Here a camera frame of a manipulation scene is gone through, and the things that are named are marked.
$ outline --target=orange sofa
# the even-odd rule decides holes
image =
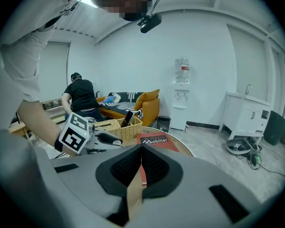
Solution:
[[[104,97],[98,97],[97,102],[102,102],[106,96]],[[142,104],[142,113],[143,113],[143,119],[141,119],[143,126],[148,127],[151,125],[151,123],[157,118],[159,112],[160,112],[160,100],[159,98],[145,101]],[[113,119],[119,119],[119,118],[125,118],[124,114],[107,110],[104,108],[99,108],[101,115],[113,118]]]

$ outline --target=black baseboard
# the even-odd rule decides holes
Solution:
[[[194,126],[194,127],[202,127],[202,128],[210,128],[210,129],[219,129],[219,125],[212,125],[212,124],[206,124],[206,123],[195,123],[195,122],[188,122],[187,125]],[[223,127],[223,130],[229,131],[229,128],[226,126]]]

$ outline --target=person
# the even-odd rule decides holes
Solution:
[[[73,0],[23,0],[0,33],[0,130],[7,130],[17,111],[23,123],[59,151],[60,128],[39,102],[38,61],[58,19]],[[128,21],[142,17],[149,0],[93,0]]]
[[[71,80],[72,83],[66,88],[61,98],[62,106],[66,111],[66,120],[73,111],[82,117],[93,117],[98,122],[103,121],[94,95],[93,84],[87,79],[82,79],[79,73],[73,73]],[[70,99],[72,99],[73,110],[69,104]]]

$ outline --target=water bottle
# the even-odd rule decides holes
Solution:
[[[175,80],[178,83],[189,82],[190,76],[189,60],[185,57],[175,59]]]

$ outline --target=round table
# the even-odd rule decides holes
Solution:
[[[150,128],[150,127],[142,127],[142,133],[161,133],[163,131]],[[180,141],[179,139],[175,138],[169,133],[169,138],[175,145],[175,147],[178,149],[178,151],[182,154],[193,156],[191,151],[186,147],[186,145]],[[137,144],[137,138],[124,141],[122,146],[128,146],[128,145],[136,145]],[[140,170],[136,173],[135,177],[133,178],[132,182],[128,186],[127,189],[127,203],[128,203],[128,212],[129,212],[129,219],[132,219],[138,212],[140,207],[142,206],[142,191],[145,189],[146,186],[142,186],[141,181],[141,173]]]

